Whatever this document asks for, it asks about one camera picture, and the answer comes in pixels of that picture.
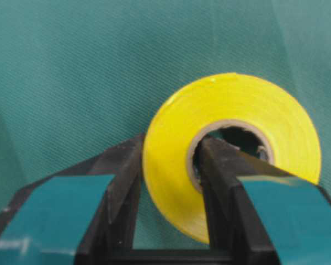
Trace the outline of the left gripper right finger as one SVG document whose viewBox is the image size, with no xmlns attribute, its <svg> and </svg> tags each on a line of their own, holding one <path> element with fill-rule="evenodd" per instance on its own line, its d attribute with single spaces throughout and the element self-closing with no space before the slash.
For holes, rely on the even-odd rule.
<svg viewBox="0 0 331 265">
<path fill-rule="evenodd" d="M 331 264 L 323 187 L 210 136 L 195 158 L 212 249 L 232 264 Z"/>
</svg>

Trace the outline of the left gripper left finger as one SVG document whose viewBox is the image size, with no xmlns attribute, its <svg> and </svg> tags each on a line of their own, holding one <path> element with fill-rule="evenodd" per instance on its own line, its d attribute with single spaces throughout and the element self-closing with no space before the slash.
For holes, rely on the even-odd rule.
<svg viewBox="0 0 331 265">
<path fill-rule="evenodd" d="M 0 212 L 0 264 L 101 264 L 132 249 L 143 140 L 20 188 Z"/>
</svg>

